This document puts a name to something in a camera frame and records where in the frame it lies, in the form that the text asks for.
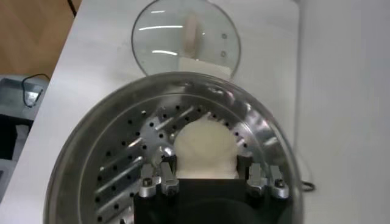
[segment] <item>glass lid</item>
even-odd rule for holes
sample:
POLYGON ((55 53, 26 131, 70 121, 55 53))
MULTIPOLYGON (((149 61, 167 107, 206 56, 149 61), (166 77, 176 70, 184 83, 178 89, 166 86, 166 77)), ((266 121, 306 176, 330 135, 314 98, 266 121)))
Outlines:
POLYGON ((204 0, 151 3, 134 24, 132 47, 146 75, 189 71, 229 79, 240 57, 234 24, 204 0))

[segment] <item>dough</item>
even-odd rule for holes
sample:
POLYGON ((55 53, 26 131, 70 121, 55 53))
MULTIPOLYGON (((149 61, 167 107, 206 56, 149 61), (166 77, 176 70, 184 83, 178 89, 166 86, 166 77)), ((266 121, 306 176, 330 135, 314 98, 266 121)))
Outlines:
POLYGON ((201 119, 185 126, 174 143, 177 178, 236 178, 237 144, 219 122, 201 119))

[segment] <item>white countertop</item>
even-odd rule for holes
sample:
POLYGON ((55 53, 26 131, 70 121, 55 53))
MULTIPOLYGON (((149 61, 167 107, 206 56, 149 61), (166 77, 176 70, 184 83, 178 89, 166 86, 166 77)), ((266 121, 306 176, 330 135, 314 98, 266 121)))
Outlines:
MULTIPOLYGON (((234 14, 234 1, 221 2, 234 14)), ((303 2, 296 146, 318 186, 305 195, 306 223, 388 223, 389 1, 303 2)), ((0 204, 0 223, 42 223, 51 170, 72 129, 103 97, 143 76, 130 50, 130 36, 147 3, 83 0, 0 204)), ((243 22, 249 16, 231 16, 239 33, 254 26, 243 22)), ((256 47, 243 38, 243 52, 256 47)), ((238 72, 247 74, 245 63, 254 60, 247 53, 243 57, 238 72)), ((255 81, 246 78, 238 84, 255 81)), ((278 77, 246 87, 273 112, 290 139, 294 81, 278 77), (281 88, 288 92, 271 100, 281 88)), ((302 167, 307 177, 308 169, 302 167)))

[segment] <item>perforated metal tray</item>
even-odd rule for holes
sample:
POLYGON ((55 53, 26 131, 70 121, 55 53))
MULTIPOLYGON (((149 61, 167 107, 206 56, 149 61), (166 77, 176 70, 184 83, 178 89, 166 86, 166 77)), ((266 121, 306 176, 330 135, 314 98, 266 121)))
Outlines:
POLYGON ((174 154, 181 128, 201 117, 226 125, 239 153, 283 168, 291 223, 302 222, 300 178, 271 114, 241 88, 195 73, 152 75, 97 104, 64 145, 48 186, 45 223, 132 223, 140 168, 174 154))

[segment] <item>black cable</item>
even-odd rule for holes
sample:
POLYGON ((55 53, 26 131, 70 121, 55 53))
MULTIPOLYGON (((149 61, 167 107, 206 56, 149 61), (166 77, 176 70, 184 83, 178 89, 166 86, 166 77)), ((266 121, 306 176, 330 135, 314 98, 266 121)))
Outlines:
POLYGON ((316 190, 316 185, 313 183, 307 182, 307 181, 302 181, 302 190, 304 192, 312 192, 316 190))
POLYGON ((73 17, 76 17, 77 12, 76 12, 76 8, 74 7, 74 4, 73 4, 72 0, 68 0, 68 5, 69 5, 69 7, 72 10, 73 17))
POLYGON ((22 90, 23 90, 23 103, 25 104, 25 106, 27 106, 27 107, 29 107, 29 108, 32 108, 34 105, 28 105, 27 102, 26 102, 26 89, 25 89, 25 87, 24 87, 24 82, 25 82, 27 79, 31 79, 31 78, 34 78, 34 77, 39 76, 39 75, 45 76, 45 77, 50 81, 49 76, 47 76, 46 74, 41 73, 41 74, 35 74, 35 75, 32 75, 32 76, 28 76, 28 77, 24 78, 24 79, 22 80, 22 83, 21 83, 21 85, 22 85, 22 90))

